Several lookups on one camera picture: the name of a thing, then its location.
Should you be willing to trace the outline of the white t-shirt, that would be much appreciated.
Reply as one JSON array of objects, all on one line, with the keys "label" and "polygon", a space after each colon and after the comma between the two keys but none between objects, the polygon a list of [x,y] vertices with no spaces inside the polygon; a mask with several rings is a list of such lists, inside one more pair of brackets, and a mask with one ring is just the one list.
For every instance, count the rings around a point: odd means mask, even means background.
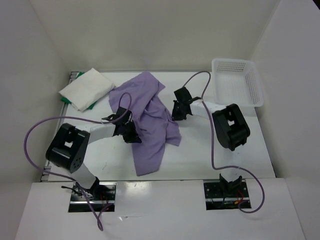
[{"label": "white t-shirt", "polygon": [[91,68],[60,90],[59,94],[68,99],[77,111],[84,112],[114,88],[112,80]]}]

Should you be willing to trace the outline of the green t-shirt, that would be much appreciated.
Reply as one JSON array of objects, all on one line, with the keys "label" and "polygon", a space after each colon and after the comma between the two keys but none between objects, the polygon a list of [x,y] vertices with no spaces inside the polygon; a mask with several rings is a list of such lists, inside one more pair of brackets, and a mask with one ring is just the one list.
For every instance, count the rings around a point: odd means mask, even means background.
[{"label": "green t-shirt", "polygon": [[[71,78],[70,78],[71,82],[73,82],[74,80],[76,80],[77,78],[79,78],[80,76],[82,76],[84,73],[85,73],[85,72],[82,72],[82,71],[78,72],[77,74],[75,74],[75,72],[72,72],[72,73],[71,73]],[[62,96],[62,97],[60,98],[60,100],[61,100],[63,103],[65,103],[65,104],[68,104],[68,105],[71,105],[71,104],[72,104],[72,102],[69,101],[69,100],[68,100],[66,97],[64,97],[64,96]],[[92,110],[92,109],[94,108],[95,104],[96,104],[96,102],[92,103],[92,104],[87,108],[87,110]]]}]

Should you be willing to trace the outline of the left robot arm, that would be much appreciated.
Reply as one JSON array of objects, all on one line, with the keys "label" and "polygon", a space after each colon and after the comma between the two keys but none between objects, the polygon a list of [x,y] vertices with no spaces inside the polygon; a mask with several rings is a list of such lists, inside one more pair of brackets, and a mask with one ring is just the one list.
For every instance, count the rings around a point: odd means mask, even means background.
[{"label": "left robot arm", "polygon": [[103,118],[102,121],[86,121],[88,124],[82,126],[62,124],[45,157],[57,167],[66,170],[68,176],[82,188],[82,194],[87,199],[94,200],[102,196],[107,189],[100,185],[98,177],[84,164],[88,145],[114,136],[122,136],[127,144],[140,144],[142,140],[132,120],[132,112],[126,108],[119,107],[116,113]]}]

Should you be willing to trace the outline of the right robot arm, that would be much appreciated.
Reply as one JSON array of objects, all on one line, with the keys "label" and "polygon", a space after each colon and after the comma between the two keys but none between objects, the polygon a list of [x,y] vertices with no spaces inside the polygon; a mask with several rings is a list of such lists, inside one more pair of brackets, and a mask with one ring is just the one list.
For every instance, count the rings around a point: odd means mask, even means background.
[{"label": "right robot arm", "polygon": [[213,159],[221,161],[219,167],[219,191],[230,197],[242,185],[239,166],[243,156],[243,145],[251,132],[249,126],[235,103],[221,105],[192,97],[186,87],[174,91],[172,119],[183,121],[187,115],[195,115],[213,120]]}]

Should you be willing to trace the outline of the purple t-shirt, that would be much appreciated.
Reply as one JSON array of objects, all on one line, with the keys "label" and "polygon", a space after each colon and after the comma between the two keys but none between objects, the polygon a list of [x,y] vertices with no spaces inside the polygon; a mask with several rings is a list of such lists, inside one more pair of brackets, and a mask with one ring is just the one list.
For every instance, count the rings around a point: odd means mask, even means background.
[{"label": "purple t-shirt", "polygon": [[141,143],[133,143],[132,154],[137,176],[157,172],[166,144],[179,146],[179,125],[172,120],[158,94],[165,86],[150,72],[144,71],[109,92],[109,105],[115,113],[118,106],[132,112],[132,120]]}]

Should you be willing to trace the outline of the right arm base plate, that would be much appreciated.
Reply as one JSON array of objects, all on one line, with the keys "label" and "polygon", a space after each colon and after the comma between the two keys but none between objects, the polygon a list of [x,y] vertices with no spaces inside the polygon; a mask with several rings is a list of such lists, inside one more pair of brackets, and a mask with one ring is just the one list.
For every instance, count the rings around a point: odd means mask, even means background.
[{"label": "right arm base plate", "polygon": [[240,187],[230,193],[223,192],[218,180],[204,181],[203,188],[207,211],[238,209],[239,204],[245,210],[252,208],[245,180]]}]

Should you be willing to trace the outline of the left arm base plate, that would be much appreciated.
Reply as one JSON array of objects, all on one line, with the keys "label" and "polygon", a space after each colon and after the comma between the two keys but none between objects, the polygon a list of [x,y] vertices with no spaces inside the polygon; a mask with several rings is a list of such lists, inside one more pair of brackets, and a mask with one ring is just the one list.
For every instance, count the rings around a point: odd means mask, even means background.
[{"label": "left arm base plate", "polygon": [[[114,212],[117,184],[115,182],[100,182],[100,185],[103,186],[103,190],[98,196],[93,197],[91,194],[86,193],[92,208],[96,213],[99,213],[103,208],[105,208],[105,212]],[[85,197],[75,184],[72,188],[65,186],[62,186],[62,188],[71,190],[69,213],[87,213],[91,211]]]}]

